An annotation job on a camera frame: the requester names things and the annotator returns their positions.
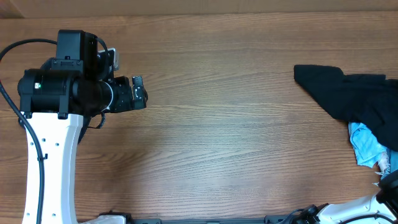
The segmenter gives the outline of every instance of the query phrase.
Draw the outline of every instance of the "beige wall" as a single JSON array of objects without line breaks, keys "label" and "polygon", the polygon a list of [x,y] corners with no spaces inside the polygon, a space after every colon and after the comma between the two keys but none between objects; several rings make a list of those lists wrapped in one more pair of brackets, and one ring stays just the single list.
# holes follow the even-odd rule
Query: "beige wall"
[{"label": "beige wall", "polygon": [[0,17],[395,11],[397,0],[0,0]]}]

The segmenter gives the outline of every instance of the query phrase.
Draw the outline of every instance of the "black fabric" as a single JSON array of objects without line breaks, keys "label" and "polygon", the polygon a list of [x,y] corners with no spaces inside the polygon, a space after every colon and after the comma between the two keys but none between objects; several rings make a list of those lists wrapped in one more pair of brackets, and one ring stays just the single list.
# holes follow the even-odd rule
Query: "black fabric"
[{"label": "black fabric", "polygon": [[380,144],[398,151],[398,80],[319,65],[296,65],[294,79],[330,116],[364,123]]}]

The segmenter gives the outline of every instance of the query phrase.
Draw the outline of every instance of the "folded black garment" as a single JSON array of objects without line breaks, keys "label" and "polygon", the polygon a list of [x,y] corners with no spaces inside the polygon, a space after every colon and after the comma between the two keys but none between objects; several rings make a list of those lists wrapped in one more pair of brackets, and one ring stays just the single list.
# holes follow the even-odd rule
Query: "folded black garment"
[{"label": "folded black garment", "polygon": [[294,79],[332,118],[362,122],[380,144],[398,151],[398,80],[319,65],[296,65]]}]

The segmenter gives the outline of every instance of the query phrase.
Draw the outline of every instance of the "wooden table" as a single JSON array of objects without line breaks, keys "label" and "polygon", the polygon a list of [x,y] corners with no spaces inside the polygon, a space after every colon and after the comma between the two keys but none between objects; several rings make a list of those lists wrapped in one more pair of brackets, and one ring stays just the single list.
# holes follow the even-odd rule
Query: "wooden table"
[{"label": "wooden table", "polygon": [[[142,75],[148,108],[109,114],[78,147],[79,220],[110,209],[135,218],[233,218],[288,213],[377,191],[356,165],[347,124],[293,78],[295,64],[398,78],[398,12],[137,16],[0,20],[0,47],[83,29],[116,47],[117,75]],[[9,52],[1,80],[17,82],[55,46]],[[0,222],[20,223],[25,131],[0,99]]]}]

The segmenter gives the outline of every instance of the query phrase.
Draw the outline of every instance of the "wood grain surface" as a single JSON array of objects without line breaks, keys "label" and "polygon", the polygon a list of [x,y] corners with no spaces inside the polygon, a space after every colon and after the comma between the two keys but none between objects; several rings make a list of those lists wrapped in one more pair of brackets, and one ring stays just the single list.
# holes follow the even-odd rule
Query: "wood grain surface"
[{"label": "wood grain surface", "polygon": [[[148,108],[109,114],[78,147],[79,220],[109,209],[135,218],[233,218],[288,213],[377,192],[356,165],[347,124],[293,78],[300,63],[398,78],[398,12],[0,20],[0,47],[83,29],[121,54],[118,75],[142,75]],[[19,104],[24,69],[55,46],[10,51],[1,80]],[[27,146],[0,98],[0,223],[24,212]]]}]

